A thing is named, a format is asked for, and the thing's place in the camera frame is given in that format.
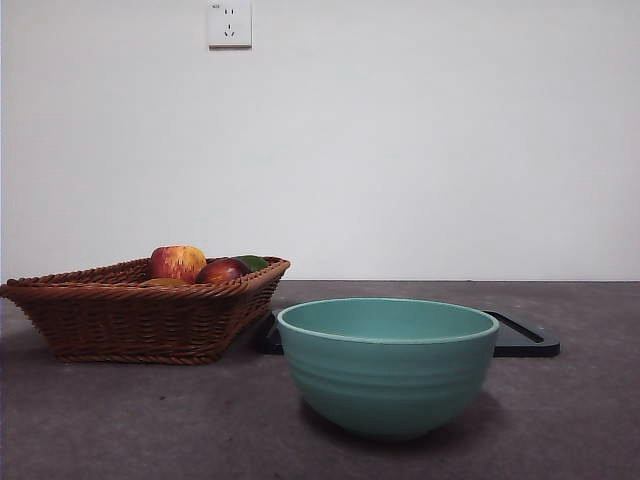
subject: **woven basket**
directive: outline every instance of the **woven basket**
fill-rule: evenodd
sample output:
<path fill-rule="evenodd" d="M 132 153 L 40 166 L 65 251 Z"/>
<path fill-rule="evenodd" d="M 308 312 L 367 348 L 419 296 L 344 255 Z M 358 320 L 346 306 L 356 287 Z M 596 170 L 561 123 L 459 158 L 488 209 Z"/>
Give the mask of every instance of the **woven basket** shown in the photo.
<path fill-rule="evenodd" d="M 138 286 L 148 258 L 108 267 L 8 280 L 12 300 L 63 361 L 204 364 L 265 315 L 286 260 L 219 285 Z"/>

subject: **ceramic bowl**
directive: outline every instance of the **ceramic bowl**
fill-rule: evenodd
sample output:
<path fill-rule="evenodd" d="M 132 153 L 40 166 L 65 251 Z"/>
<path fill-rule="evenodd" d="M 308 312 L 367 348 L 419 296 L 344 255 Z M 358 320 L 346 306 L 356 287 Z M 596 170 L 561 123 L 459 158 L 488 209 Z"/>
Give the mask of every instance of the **ceramic bowl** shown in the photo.
<path fill-rule="evenodd" d="M 354 433 L 393 440 L 449 422 L 474 399 L 498 322 L 446 303 L 345 298 L 287 308 L 278 329 L 313 409 Z"/>

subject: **electrical outlet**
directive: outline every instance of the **electrical outlet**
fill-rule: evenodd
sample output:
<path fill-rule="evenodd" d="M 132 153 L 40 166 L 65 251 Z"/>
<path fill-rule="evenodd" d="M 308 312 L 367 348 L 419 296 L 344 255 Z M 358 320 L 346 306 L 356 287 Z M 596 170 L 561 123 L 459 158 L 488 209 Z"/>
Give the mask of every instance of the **electrical outlet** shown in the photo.
<path fill-rule="evenodd" d="M 221 0 L 209 5 L 209 50 L 251 48 L 251 3 Z"/>

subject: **basket rim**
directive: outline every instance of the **basket rim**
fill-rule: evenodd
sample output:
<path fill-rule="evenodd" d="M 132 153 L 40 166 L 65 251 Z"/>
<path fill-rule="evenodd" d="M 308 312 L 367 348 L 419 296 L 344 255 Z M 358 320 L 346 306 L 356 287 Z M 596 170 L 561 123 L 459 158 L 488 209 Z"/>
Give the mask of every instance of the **basket rim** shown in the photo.
<path fill-rule="evenodd" d="M 229 258 L 229 257 L 212 257 L 207 258 L 207 262 Z M 273 277 L 281 276 L 284 271 L 289 268 L 291 263 L 280 257 L 265 256 L 263 257 L 269 262 L 269 266 L 252 272 L 242 277 L 229 280 L 217 284 L 187 284 L 187 285 L 145 285 L 140 286 L 141 282 L 119 282 L 119 283 L 101 283 L 101 282 L 56 282 L 56 277 L 100 273 L 109 271 L 118 271 L 139 263 L 149 261 L 149 257 L 139 258 L 126 262 L 120 262 L 104 267 L 90 268 L 85 270 L 77 270 L 72 272 L 64 272 L 58 274 L 49 274 L 39 277 L 28 277 L 19 279 L 9 279 L 7 283 L 0 286 L 0 297 L 10 298 L 11 293 L 30 293 L 36 292 L 52 292 L 56 291 L 60 294 L 73 295 L 74 293 L 86 295 L 90 292 L 102 294 L 122 294 L 126 296 L 138 297 L 156 297 L 162 294 L 163 297 L 200 297 L 200 296 L 233 296 L 251 291 L 262 285 L 265 281 L 271 280 Z"/>

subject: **black tray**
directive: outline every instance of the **black tray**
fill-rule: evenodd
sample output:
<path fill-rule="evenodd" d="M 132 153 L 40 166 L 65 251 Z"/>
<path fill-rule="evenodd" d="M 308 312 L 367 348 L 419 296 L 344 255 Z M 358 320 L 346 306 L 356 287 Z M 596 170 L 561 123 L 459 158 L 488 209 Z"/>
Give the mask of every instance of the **black tray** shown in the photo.
<path fill-rule="evenodd" d="M 282 342 L 277 329 L 276 315 L 267 315 L 258 327 L 256 347 L 269 355 L 282 355 Z M 560 342 L 542 327 L 532 327 L 497 312 L 485 311 L 500 322 L 494 357 L 555 357 Z"/>

